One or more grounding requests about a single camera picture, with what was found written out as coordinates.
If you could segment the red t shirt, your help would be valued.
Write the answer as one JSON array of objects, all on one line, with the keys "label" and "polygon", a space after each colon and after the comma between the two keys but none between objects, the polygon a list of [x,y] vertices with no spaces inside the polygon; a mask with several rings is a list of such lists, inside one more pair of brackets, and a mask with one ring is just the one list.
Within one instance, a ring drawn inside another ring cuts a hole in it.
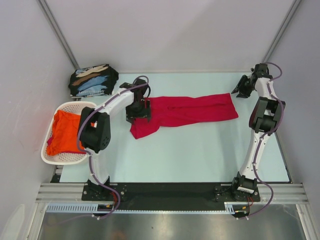
[{"label": "red t shirt", "polygon": [[157,132],[161,127],[229,121],[239,117],[229,93],[200,97],[160,96],[148,100],[150,119],[138,118],[130,127],[136,140]]}]

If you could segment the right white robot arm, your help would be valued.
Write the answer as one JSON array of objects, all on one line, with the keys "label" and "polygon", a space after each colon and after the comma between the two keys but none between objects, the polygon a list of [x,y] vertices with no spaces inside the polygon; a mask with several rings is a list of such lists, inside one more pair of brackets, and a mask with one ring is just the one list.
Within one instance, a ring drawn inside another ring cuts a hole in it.
[{"label": "right white robot arm", "polygon": [[286,103],[274,90],[274,80],[283,74],[281,68],[271,62],[263,62],[251,69],[249,76],[243,75],[231,92],[238,98],[247,99],[253,91],[258,94],[257,102],[249,118],[251,129],[249,147],[245,160],[232,181],[230,194],[236,201],[245,201],[258,192],[259,165],[270,136],[279,128]]}]

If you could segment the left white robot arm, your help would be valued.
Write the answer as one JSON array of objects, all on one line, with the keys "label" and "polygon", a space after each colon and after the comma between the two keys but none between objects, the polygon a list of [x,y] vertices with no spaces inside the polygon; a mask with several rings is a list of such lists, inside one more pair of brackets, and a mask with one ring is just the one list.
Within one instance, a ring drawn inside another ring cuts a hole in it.
[{"label": "left white robot arm", "polygon": [[125,119],[133,124],[137,119],[152,118],[151,103],[145,93],[151,93],[149,78],[145,75],[136,77],[133,83],[124,82],[118,91],[107,101],[98,106],[84,107],[80,114],[76,146],[88,156],[89,171],[88,187],[100,200],[105,200],[114,190],[110,187],[110,175],[106,170],[102,174],[98,155],[105,150],[111,141],[111,120],[119,112],[125,110]]}]

